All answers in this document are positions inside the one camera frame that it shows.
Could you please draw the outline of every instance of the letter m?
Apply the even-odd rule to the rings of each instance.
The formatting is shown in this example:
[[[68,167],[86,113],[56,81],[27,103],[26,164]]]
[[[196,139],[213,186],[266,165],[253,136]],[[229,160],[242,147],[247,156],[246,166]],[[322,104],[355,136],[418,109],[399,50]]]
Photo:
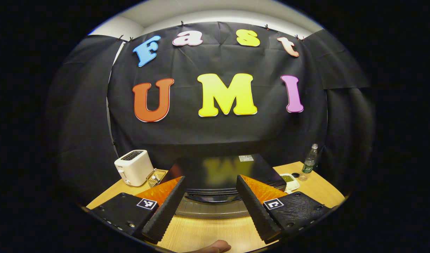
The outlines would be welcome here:
[[[202,83],[202,109],[199,110],[200,117],[213,117],[218,115],[214,99],[225,115],[231,111],[234,99],[236,115],[253,115],[257,113],[251,93],[252,75],[239,73],[232,79],[229,88],[224,85],[217,74],[204,74],[198,76]]]

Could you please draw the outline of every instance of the letter f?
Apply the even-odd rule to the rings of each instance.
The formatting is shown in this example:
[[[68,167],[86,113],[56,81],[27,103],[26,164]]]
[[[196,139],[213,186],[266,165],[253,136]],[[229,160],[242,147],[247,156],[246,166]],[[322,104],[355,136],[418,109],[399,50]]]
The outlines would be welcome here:
[[[157,53],[151,53],[150,51],[156,51],[157,48],[159,48],[159,45],[155,43],[155,41],[160,40],[160,36],[156,35],[149,40],[146,40],[145,42],[138,45],[136,48],[132,50],[132,52],[136,52],[138,55],[138,59],[140,62],[138,63],[138,67],[141,67],[148,62],[150,62],[152,59],[154,59],[157,55]]]

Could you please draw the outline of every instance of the colorful foam letter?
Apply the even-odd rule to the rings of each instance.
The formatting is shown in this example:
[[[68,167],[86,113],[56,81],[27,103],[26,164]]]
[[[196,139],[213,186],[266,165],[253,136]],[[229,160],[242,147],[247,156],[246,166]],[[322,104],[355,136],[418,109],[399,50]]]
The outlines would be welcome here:
[[[296,52],[295,50],[293,50],[293,47],[295,46],[295,44],[294,44],[294,43],[292,43],[291,41],[289,41],[289,40],[288,40],[287,38],[285,38],[285,37],[277,38],[277,40],[278,40],[278,41],[280,41],[280,42],[282,42],[282,45],[284,45],[285,51],[287,51],[287,53],[288,53],[290,56],[295,56],[295,57],[298,57],[298,56],[299,56],[299,53],[298,53],[298,52]]]
[[[150,51],[156,51],[157,48],[159,48],[159,45],[155,43],[155,41],[160,40],[159,35],[155,35],[154,37],[150,38],[149,40],[146,40],[145,42],[138,45],[136,48],[132,50],[132,52],[136,52],[138,55],[138,59],[140,62],[138,63],[138,67],[141,67],[148,62],[150,62],[152,59],[154,59],[157,55],[157,53],[151,53]]]
[[[287,112],[302,112],[304,107],[300,104],[299,91],[298,91],[298,79],[294,76],[281,76],[280,77],[287,87],[288,93],[288,106]]]
[[[239,29],[237,30],[236,35],[238,36],[237,41],[240,43],[240,45],[260,45],[260,40],[257,38],[257,34],[254,31]]]
[[[132,88],[135,116],[143,122],[156,122],[163,119],[170,110],[170,86],[173,83],[174,79],[172,78],[165,78],[156,82],[156,86],[159,88],[159,107],[154,111],[150,111],[146,107],[147,92],[151,88],[151,84],[145,82],[135,85]]]
[[[214,106],[216,99],[219,107],[225,115],[231,111],[234,99],[237,105],[234,108],[236,115],[253,115],[257,113],[251,93],[252,75],[236,74],[229,88],[224,85],[217,74],[203,74],[198,76],[202,83],[202,109],[199,110],[200,117],[213,117],[218,115],[218,109]]]
[[[178,37],[173,40],[173,45],[200,45],[202,32],[199,31],[186,31],[178,34]]]

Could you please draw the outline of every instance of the plastic bottle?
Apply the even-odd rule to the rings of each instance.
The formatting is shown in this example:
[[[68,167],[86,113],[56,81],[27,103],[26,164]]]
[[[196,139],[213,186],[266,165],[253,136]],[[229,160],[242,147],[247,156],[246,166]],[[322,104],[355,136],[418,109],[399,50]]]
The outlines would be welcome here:
[[[306,181],[311,171],[313,170],[314,165],[316,164],[316,159],[318,158],[318,144],[314,143],[311,146],[311,150],[305,158],[304,166],[302,168],[302,173],[299,176],[300,181]]]

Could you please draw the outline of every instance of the white label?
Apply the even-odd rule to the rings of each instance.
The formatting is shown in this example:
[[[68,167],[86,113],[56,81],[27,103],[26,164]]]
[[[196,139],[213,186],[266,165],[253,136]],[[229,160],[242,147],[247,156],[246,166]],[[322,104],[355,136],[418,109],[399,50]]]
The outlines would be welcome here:
[[[138,202],[137,206],[141,208],[146,208],[149,210],[152,210],[154,206],[156,206],[157,201],[154,200],[147,200],[147,199],[141,199],[140,202]]]
[[[284,204],[282,204],[282,202],[279,199],[266,200],[263,203],[268,208],[268,210],[284,206]]]
[[[252,158],[252,155],[239,155],[238,157],[240,158],[240,162],[248,162],[254,160]]]

